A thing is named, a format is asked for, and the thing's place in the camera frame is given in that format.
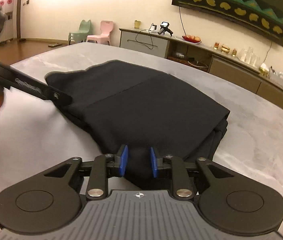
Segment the black garment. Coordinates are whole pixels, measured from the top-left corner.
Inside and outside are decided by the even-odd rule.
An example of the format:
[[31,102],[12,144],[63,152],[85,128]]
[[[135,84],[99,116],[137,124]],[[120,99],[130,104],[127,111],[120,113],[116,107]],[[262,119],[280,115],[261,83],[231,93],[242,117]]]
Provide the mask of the black garment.
[[91,135],[101,152],[128,147],[125,179],[159,190],[151,150],[193,162],[211,159],[227,131],[229,109],[185,81],[159,70],[108,61],[76,72],[51,72],[46,83],[72,97],[60,112]]

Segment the green plastic child chair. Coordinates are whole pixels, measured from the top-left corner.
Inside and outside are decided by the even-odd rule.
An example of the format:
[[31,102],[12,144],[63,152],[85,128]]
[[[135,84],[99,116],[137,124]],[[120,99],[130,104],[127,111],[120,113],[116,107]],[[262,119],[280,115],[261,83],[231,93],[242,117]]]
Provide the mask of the green plastic child chair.
[[72,31],[68,35],[68,44],[71,45],[71,42],[81,43],[86,41],[88,35],[93,34],[92,21],[82,20],[77,31]]

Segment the pink plastic child chair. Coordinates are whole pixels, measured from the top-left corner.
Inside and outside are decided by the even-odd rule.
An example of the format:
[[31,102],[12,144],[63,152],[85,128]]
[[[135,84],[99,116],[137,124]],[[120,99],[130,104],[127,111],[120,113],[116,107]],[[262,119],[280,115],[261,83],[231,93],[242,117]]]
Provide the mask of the pink plastic child chair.
[[110,34],[113,31],[114,22],[113,21],[101,21],[100,22],[100,34],[98,35],[88,35],[86,41],[94,41],[98,44],[111,45]]

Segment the long low sideboard cabinet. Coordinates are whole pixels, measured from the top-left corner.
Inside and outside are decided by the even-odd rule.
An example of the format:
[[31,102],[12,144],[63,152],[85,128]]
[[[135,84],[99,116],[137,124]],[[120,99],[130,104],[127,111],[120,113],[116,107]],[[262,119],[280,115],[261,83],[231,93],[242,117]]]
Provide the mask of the long low sideboard cabinet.
[[121,28],[120,47],[158,56],[234,83],[283,109],[283,88],[234,56],[181,37]]

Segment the gold ornaments on cabinet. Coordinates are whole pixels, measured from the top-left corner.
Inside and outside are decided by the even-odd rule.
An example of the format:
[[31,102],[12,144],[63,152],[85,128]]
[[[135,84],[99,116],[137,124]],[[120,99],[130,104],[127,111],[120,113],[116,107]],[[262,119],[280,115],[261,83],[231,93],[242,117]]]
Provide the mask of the gold ornaments on cabinet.
[[215,42],[214,49],[220,50],[222,53],[226,53],[226,54],[229,54],[231,56],[237,55],[237,49],[236,48],[231,49],[226,44],[220,44],[219,42]]

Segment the clear drinking glasses group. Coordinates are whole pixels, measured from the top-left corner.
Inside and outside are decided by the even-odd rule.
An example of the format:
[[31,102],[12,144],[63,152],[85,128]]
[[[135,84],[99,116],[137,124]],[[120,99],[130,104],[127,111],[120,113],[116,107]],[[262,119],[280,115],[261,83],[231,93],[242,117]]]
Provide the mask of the clear drinking glasses group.
[[253,67],[257,67],[259,62],[259,57],[254,53],[254,50],[252,47],[249,47],[248,49],[242,49],[238,55],[239,60],[242,62],[245,62]]

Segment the yellow cup on cabinet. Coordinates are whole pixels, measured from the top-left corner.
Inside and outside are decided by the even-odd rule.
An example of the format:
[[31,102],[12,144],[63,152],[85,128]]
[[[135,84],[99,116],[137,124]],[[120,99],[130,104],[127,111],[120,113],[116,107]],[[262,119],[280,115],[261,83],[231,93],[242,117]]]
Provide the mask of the yellow cup on cabinet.
[[141,21],[135,20],[135,21],[134,21],[134,28],[135,28],[135,29],[140,29],[140,27],[141,27]]

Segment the red fruit plate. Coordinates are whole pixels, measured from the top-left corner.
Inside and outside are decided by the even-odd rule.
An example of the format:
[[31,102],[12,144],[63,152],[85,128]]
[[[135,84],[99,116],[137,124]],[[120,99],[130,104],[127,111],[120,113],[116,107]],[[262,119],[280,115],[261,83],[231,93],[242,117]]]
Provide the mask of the red fruit plate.
[[201,43],[201,38],[198,37],[198,36],[193,36],[193,35],[183,35],[182,38],[185,40],[185,41],[188,41],[188,42],[191,42],[191,43],[194,43],[194,44],[199,44]]

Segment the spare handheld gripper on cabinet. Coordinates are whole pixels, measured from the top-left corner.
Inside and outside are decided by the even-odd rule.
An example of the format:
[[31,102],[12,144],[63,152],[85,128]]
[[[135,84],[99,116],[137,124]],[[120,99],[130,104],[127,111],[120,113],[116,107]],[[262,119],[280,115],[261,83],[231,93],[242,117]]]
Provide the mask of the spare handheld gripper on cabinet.
[[158,31],[158,34],[161,35],[161,34],[165,34],[166,32],[168,32],[170,34],[170,36],[173,35],[173,31],[169,28],[170,24],[169,22],[162,22],[160,24],[160,30]]

